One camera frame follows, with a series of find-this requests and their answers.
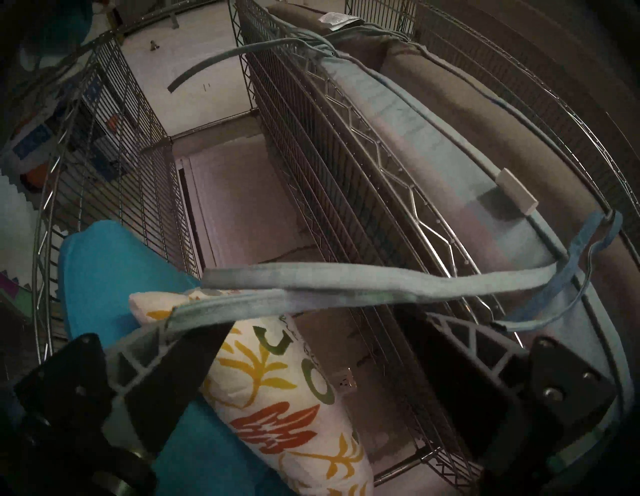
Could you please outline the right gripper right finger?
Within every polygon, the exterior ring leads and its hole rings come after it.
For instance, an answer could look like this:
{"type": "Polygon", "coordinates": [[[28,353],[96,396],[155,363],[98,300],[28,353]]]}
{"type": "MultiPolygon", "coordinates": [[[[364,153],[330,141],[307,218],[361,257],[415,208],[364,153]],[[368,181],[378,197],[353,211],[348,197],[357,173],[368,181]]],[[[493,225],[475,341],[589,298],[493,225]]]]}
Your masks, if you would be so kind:
{"type": "Polygon", "coordinates": [[[591,431],[614,383],[557,339],[529,348],[483,326],[396,305],[425,378],[475,460],[545,460],[591,431]]]}

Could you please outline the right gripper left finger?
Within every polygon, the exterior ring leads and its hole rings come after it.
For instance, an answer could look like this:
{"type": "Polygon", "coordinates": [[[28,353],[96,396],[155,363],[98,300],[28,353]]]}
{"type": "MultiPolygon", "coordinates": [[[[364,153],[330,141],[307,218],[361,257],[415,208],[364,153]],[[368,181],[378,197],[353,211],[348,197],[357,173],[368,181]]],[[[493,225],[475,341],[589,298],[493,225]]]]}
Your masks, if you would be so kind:
{"type": "Polygon", "coordinates": [[[195,397],[232,322],[143,326],[104,349],[70,341],[15,386],[21,465],[149,465],[195,397]]]}

